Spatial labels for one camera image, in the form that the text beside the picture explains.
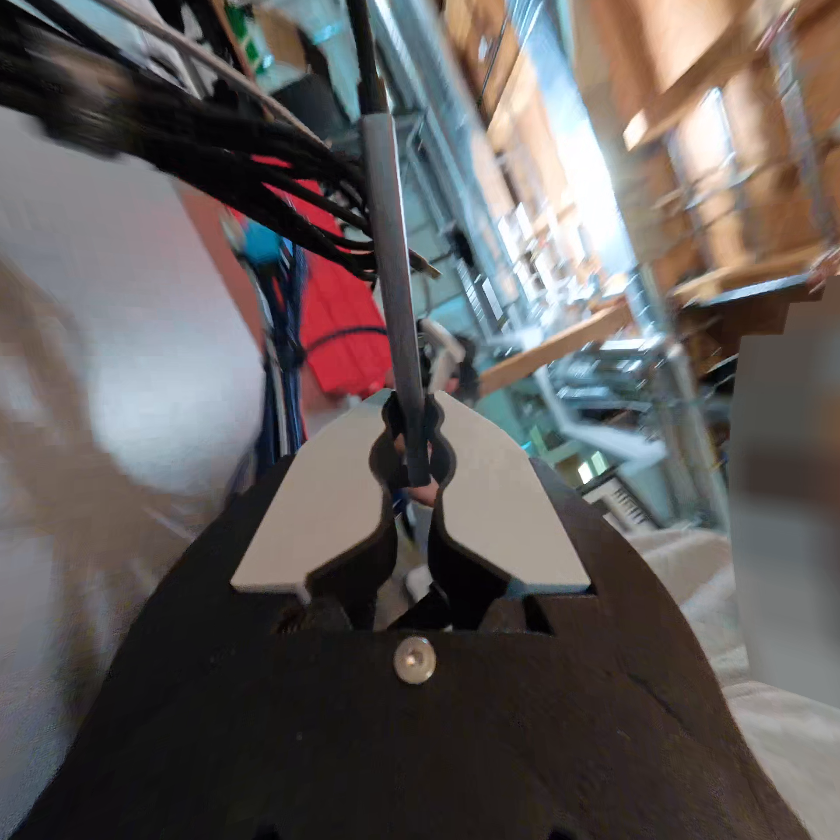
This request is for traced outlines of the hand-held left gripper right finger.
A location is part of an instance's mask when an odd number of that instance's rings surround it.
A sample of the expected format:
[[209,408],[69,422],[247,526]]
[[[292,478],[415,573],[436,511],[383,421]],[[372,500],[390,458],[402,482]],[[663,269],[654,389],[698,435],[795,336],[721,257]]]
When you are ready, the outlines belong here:
[[428,400],[438,490],[428,567],[455,629],[474,631],[497,600],[592,588],[522,447],[445,392]]

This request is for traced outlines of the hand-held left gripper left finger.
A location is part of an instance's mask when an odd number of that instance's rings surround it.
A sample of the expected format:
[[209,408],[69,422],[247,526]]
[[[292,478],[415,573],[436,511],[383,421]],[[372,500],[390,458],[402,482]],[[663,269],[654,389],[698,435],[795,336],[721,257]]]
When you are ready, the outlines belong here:
[[233,573],[237,592],[333,600],[354,629],[375,628],[396,566],[394,396],[375,393],[301,447]]

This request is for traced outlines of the grey metal USB hub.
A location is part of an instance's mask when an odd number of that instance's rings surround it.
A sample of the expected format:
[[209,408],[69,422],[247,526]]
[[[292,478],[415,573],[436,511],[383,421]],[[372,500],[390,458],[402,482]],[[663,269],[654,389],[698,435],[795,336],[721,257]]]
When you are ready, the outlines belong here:
[[360,121],[371,237],[392,355],[395,393],[403,419],[406,469],[412,487],[425,487],[431,473],[425,429],[425,391],[413,310],[403,190],[392,115],[377,112]]

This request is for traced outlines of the light wooden beam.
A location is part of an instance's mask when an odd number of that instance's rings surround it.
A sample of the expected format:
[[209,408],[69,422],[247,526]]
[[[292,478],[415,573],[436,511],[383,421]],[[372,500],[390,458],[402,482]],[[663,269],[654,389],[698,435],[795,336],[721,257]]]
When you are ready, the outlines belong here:
[[539,341],[534,347],[516,353],[480,373],[479,397],[508,388],[589,343],[603,343],[632,321],[630,308],[622,297],[587,320]]

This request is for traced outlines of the red panel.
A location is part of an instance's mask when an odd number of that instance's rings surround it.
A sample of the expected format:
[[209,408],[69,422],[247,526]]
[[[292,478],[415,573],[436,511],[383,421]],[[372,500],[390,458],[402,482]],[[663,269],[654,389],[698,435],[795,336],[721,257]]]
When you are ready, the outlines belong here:
[[374,300],[370,237],[346,219],[354,207],[318,181],[292,177],[284,161],[247,160],[248,192],[232,208],[282,239],[278,265],[253,267],[276,296],[295,353],[324,396],[371,396],[392,370],[384,318]]

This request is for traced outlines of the blue USB adapter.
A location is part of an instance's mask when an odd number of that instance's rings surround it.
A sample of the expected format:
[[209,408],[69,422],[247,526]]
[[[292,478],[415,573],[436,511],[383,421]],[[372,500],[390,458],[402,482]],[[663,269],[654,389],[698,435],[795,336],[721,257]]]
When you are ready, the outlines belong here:
[[273,266],[284,260],[282,239],[274,231],[248,218],[241,228],[240,254],[250,265]]

